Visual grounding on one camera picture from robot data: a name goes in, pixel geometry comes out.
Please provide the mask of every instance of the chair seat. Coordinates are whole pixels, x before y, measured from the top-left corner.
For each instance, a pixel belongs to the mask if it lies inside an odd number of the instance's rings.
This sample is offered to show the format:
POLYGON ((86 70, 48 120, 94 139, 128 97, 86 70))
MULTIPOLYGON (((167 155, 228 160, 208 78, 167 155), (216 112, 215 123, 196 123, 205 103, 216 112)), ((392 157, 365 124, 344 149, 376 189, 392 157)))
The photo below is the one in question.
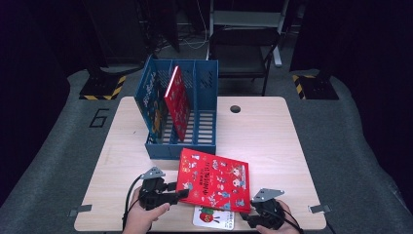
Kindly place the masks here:
POLYGON ((266 69, 261 48, 257 46, 217 45, 214 59, 218 59, 221 78, 262 78, 266 69))

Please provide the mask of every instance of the red book cover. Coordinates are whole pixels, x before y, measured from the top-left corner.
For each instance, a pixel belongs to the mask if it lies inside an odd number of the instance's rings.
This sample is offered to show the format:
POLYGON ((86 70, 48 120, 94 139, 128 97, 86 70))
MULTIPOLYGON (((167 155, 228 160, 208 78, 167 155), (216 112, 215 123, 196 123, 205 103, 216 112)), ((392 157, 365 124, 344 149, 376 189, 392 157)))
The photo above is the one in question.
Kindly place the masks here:
POLYGON ((247 162, 183 148, 176 184, 181 189, 189 189, 189 195, 180 202, 250 212, 247 162))
POLYGON ((167 103, 173 126, 175 127, 179 139, 183 141, 185 139, 191 108, 179 66, 175 67, 172 76, 170 77, 164 99, 167 103))

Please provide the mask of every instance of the person's right hand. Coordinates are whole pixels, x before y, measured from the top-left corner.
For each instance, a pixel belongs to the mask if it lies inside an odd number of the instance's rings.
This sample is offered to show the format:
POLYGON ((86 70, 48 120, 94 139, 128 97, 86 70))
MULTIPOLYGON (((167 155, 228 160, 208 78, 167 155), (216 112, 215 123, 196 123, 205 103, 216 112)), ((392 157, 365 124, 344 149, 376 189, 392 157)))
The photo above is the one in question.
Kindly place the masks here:
MULTIPOLYGON (((277 202, 280 203, 280 205, 286 212, 291 214, 291 211, 289 210, 289 206, 286 203, 284 203, 281 200, 277 200, 277 202)), ((298 226, 298 223, 289 214, 285 215, 285 219, 291 221, 292 223, 298 226)), ((297 229, 295 229, 295 227, 291 226, 291 224, 287 222, 284 222, 278 230, 268 229, 261 225, 257 225, 256 229, 261 234, 299 234, 300 233, 297 229)))

